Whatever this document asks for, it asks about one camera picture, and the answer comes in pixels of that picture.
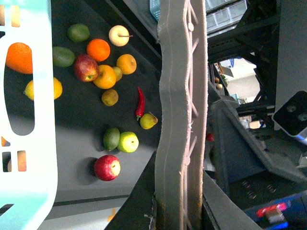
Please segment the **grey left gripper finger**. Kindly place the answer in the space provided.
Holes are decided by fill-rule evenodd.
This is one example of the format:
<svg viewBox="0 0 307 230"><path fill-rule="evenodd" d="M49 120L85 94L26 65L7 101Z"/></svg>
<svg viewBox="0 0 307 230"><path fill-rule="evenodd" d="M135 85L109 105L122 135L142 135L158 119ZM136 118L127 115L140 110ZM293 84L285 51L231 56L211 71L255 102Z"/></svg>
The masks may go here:
<svg viewBox="0 0 307 230"><path fill-rule="evenodd" d="M208 108L205 2L160 2L161 136L155 158L156 228L199 230Z"/></svg>

